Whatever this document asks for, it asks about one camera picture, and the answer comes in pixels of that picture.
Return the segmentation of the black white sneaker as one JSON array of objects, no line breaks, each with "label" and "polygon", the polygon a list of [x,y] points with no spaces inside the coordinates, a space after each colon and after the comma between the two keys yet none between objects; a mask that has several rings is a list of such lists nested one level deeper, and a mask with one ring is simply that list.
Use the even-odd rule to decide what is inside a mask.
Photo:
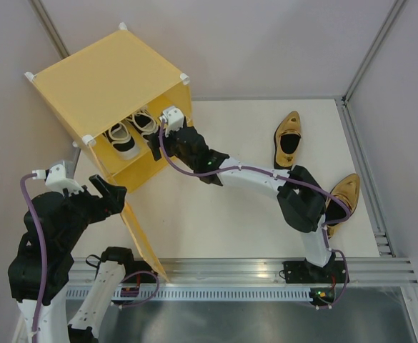
[{"label": "black white sneaker", "polygon": [[103,136],[122,160],[134,159],[140,152],[138,144],[123,122],[107,129]]},{"label": "black white sneaker", "polygon": [[149,141],[149,139],[158,132],[159,125],[149,113],[147,107],[143,107],[135,113],[129,115],[126,121],[141,135],[141,137]]}]

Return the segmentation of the yellow cabinet door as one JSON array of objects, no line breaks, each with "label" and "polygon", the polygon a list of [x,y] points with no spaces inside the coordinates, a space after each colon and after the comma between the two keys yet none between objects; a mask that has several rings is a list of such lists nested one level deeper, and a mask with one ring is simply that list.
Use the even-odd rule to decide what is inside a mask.
[{"label": "yellow cabinet door", "polygon": [[159,258],[154,253],[144,230],[142,229],[130,203],[127,200],[124,203],[124,208],[120,217],[126,228],[129,230],[129,233],[134,240],[138,253],[141,255],[142,259],[155,272],[157,272],[160,277],[162,277],[166,282],[169,282],[169,277],[161,265]]}]

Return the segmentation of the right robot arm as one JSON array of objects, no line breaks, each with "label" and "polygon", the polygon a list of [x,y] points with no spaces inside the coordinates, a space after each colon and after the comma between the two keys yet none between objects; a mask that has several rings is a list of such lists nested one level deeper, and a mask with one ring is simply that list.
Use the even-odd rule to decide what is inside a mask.
[{"label": "right robot arm", "polygon": [[320,188],[306,168],[297,166],[287,171],[244,164],[210,149],[204,137],[190,126],[168,136],[159,128],[149,135],[148,145],[156,161],[162,157],[171,161],[175,156],[191,170],[175,164],[173,168],[205,184],[247,189],[277,201],[285,222],[301,234],[307,276],[323,282],[331,275],[334,252],[321,228],[329,193]]}]

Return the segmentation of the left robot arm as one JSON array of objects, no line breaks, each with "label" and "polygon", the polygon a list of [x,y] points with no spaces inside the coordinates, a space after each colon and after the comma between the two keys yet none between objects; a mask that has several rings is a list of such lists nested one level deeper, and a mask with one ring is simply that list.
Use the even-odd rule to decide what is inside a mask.
[{"label": "left robot arm", "polygon": [[28,207],[26,233],[8,268],[11,296],[26,322],[29,342],[98,342],[99,330],[120,283],[136,274],[128,248],[109,247],[100,257],[94,285],[72,319],[66,315],[71,253],[90,224],[123,211],[126,187],[89,178],[89,193],[69,177],[64,161],[24,175],[21,192]]}]

